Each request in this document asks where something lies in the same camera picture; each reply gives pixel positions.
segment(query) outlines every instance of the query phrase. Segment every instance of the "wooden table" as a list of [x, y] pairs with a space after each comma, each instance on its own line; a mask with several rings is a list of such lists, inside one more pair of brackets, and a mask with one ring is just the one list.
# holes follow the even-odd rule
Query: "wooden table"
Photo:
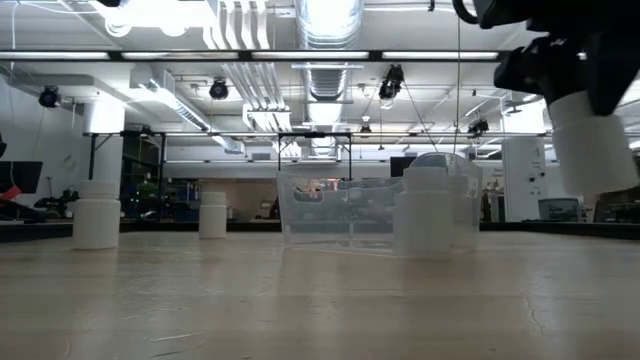
[[407, 261], [278, 234], [0, 245], [0, 359], [639, 359], [640, 244], [484, 233]]

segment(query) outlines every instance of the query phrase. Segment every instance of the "wall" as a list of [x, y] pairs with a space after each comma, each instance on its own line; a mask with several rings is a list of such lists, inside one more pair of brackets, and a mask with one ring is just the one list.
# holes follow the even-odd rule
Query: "wall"
[[19, 203], [31, 206], [48, 197], [47, 176], [52, 177], [54, 197], [78, 184], [81, 154], [89, 149], [88, 144], [83, 147], [82, 127], [82, 116], [72, 120], [71, 111], [45, 109], [37, 98], [9, 87], [0, 77], [0, 132], [8, 144], [0, 161], [44, 162], [37, 194], [21, 195]]
[[240, 221], [269, 216], [269, 209], [261, 209], [262, 201], [272, 204], [278, 197], [274, 179], [211, 180], [203, 191], [219, 191], [227, 195], [227, 205], [233, 208], [233, 217]]

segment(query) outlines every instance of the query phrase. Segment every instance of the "transparent plastic box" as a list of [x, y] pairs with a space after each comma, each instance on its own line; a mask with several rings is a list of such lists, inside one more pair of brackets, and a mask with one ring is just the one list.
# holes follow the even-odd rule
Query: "transparent plastic box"
[[[467, 233], [479, 230], [482, 169], [446, 153], [422, 155], [411, 166], [445, 168], [451, 178], [451, 216], [456, 226]], [[285, 245], [393, 254], [398, 248], [394, 244], [395, 202], [404, 191], [403, 178], [345, 181], [280, 172], [278, 194]]]

